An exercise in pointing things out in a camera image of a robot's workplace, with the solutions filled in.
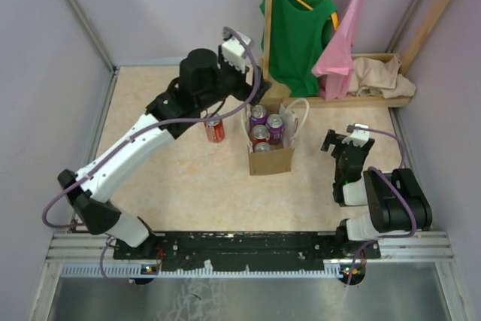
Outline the purple can front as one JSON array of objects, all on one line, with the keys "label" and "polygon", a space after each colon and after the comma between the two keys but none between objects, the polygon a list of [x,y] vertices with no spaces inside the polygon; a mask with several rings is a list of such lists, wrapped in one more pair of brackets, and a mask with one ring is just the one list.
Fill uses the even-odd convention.
[{"label": "purple can front", "polygon": [[268,142],[259,142],[253,148],[254,153],[262,153],[262,152],[270,152],[270,151],[272,151],[272,147]]}]

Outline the brown canvas bag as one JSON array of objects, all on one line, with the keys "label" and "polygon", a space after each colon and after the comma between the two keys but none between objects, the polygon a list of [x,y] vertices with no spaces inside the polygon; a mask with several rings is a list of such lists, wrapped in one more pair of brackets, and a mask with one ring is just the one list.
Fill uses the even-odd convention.
[{"label": "brown canvas bag", "polygon": [[293,101],[287,99],[264,101],[261,105],[266,107],[268,115],[280,115],[286,127],[279,144],[271,145],[269,151],[256,152],[250,130],[250,116],[253,106],[248,105],[241,111],[241,133],[247,144],[250,175],[268,176],[290,172],[295,152],[294,143],[307,120],[310,103],[306,98],[295,98]]}]

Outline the red can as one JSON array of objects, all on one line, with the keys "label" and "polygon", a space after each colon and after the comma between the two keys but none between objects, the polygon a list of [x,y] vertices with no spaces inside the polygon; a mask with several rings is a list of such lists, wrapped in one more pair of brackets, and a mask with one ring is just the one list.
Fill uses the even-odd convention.
[{"label": "red can", "polygon": [[270,132],[267,126],[258,124],[252,127],[250,131],[250,140],[253,146],[259,143],[268,143],[270,139]]},{"label": "red can", "polygon": [[207,139],[212,143],[220,143],[225,139],[225,129],[222,120],[210,120],[213,114],[206,116],[207,121],[204,122],[204,129]]}]

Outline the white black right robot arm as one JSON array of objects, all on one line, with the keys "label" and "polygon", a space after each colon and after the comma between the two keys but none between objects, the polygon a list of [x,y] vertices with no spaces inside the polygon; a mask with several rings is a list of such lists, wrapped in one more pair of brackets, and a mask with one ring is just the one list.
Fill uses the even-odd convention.
[{"label": "white black right robot arm", "polygon": [[337,227],[336,249],[350,258],[362,249],[362,242],[382,238],[408,238],[432,225],[432,210],[413,171],[401,161],[398,168],[385,173],[373,166],[364,169],[375,140],[372,133],[386,135],[398,143],[401,156],[405,148],[399,138],[365,125],[348,126],[345,135],[329,129],[321,146],[332,147],[335,160],[332,195],[341,207],[367,207],[362,215],[345,219]]}]

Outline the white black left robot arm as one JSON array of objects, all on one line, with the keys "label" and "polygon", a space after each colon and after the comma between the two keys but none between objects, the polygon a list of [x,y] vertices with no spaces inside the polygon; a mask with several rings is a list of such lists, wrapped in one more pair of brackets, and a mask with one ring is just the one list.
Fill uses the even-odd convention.
[{"label": "white black left robot arm", "polygon": [[230,96],[243,106],[255,105],[269,87],[250,48],[233,38],[216,52],[191,51],[180,62],[178,77],[147,105],[122,138],[78,171],[65,169],[59,174],[62,195],[90,234],[123,241],[142,259],[152,256],[153,231],[111,201],[118,186],[154,152],[203,121],[202,112]]}]

